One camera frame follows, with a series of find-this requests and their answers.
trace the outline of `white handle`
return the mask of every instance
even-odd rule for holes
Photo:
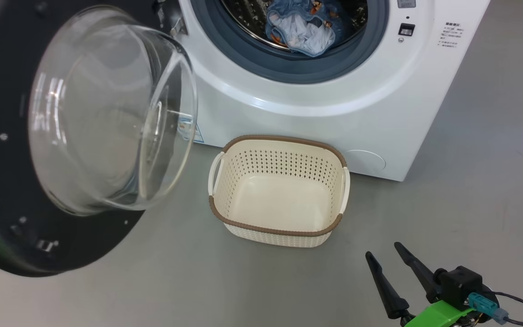
[[[213,177],[215,175],[215,170],[217,169],[217,166],[219,165],[219,162],[223,158],[223,155],[225,153],[223,151],[218,154],[215,159],[213,160],[213,163],[211,164],[211,168],[209,169],[209,182],[207,183],[207,191],[209,191],[209,195],[213,195]]]
[[[348,203],[348,195],[350,193],[350,172],[347,167],[344,167],[344,194],[342,195],[342,205],[340,207],[340,213],[344,213],[346,204]]]

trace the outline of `floor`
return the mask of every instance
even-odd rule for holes
[[[45,279],[0,271],[0,326],[398,327],[365,262],[372,251],[419,313],[396,241],[432,270],[464,265],[523,297],[523,0],[492,0],[407,180],[353,175],[320,247],[232,236],[207,203],[218,151],[197,146],[177,190],[97,263]]]

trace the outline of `transparent glass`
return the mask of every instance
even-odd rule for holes
[[[185,166],[196,124],[187,54],[114,7],[67,21],[33,82],[35,171],[52,201],[76,215],[162,199]]]

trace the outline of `washing machine door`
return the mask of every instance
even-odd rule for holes
[[[2,5],[0,268],[11,273],[106,254],[172,190],[193,143],[195,79],[170,36],[178,3],[97,3]]]

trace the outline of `beige plastic basket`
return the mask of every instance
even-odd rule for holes
[[[211,210],[233,234],[315,247],[342,219],[350,174],[342,154],[324,143],[241,136],[213,161],[208,189]]]

